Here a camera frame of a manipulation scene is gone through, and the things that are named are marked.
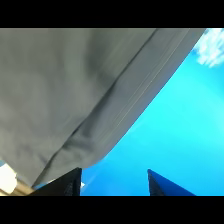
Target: bright blue background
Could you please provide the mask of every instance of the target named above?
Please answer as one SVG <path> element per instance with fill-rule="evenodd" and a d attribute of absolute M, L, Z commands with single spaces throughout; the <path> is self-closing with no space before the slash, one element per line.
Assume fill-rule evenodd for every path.
<path fill-rule="evenodd" d="M 191 52 L 130 130 L 83 171 L 81 195 L 149 195 L 147 169 L 196 195 L 224 195 L 224 66 Z"/>

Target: blue sky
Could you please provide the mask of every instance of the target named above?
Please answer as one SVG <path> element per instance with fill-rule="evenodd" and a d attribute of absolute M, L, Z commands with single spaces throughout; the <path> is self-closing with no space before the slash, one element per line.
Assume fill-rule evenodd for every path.
<path fill-rule="evenodd" d="M 196 195 L 224 195 L 224 65 L 191 52 L 134 125 L 83 171 L 82 195 L 149 195 L 152 169 Z"/>

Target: gray fabric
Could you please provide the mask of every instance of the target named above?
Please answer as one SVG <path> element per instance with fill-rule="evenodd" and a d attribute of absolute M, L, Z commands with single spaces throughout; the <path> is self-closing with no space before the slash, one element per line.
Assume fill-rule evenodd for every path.
<path fill-rule="evenodd" d="M 157 29 L 80 128 L 53 157 L 39 182 L 103 158 L 172 76 L 204 29 Z"/>
<path fill-rule="evenodd" d="M 155 30 L 0 29 L 0 157 L 23 181 L 34 183 Z M 91 139 L 83 152 L 60 150 L 46 178 L 83 163 Z"/>

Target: cloth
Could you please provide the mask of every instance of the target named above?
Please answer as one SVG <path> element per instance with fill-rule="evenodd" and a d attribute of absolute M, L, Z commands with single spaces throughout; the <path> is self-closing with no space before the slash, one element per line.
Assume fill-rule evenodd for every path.
<path fill-rule="evenodd" d="M 0 157 L 24 182 L 103 158 L 204 29 L 0 29 Z"/>

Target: sky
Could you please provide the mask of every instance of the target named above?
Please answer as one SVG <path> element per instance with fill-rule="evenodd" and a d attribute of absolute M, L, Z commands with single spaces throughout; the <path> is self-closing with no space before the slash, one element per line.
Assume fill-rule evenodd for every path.
<path fill-rule="evenodd" d="M 111 152 L 83 171 L 81 195 L 149 195 L 147 169 L 195 195 L 224 195 L 224 36 L 210 31 Z"/>

